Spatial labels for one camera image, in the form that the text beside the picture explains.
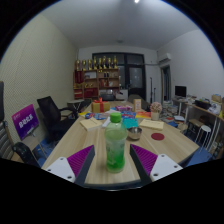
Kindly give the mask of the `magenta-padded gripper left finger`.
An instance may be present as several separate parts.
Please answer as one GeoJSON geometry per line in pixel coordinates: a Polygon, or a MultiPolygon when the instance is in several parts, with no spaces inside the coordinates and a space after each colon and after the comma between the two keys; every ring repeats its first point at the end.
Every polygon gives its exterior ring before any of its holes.
{"type": "Polygon", "coordinates": [[[59,157],[46,168],[46,171],[83,186],[94,156],[94,146],[90,145],[68,158],[59,157]]]}

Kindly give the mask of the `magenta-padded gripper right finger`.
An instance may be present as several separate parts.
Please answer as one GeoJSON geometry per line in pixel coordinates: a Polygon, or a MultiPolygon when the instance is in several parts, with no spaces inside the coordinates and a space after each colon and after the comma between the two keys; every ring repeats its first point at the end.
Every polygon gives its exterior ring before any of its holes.
{"type": "Polygon", "coordinates": [[[134,144],[130,145],[130,155],[143,185],[157,181],[182,169],[179,164],[166,154],[156,155],[134,144]]]}

